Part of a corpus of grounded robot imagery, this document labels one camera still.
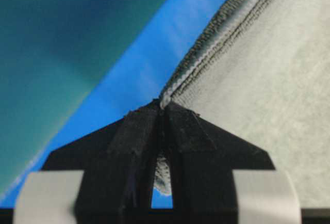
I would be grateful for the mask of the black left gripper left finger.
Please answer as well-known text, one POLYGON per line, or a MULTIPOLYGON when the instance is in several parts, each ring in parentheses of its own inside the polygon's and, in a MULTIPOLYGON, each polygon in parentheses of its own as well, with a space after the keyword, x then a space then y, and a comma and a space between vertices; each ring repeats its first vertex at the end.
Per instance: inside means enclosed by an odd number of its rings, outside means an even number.
POLYGON ((53 150, 27 177, 14 223, 123 223, 139 204, 157 117, 150 103, 53 150))

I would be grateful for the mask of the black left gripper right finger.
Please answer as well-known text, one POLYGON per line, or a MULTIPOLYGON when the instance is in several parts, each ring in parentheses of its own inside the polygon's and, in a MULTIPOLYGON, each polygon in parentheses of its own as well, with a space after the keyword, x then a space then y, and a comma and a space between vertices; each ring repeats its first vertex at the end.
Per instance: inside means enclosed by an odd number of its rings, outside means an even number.
POLYGON ((267 151, 178 104, 166 107, 174 208, 187 223, 301 223, 293 184, 267 151))

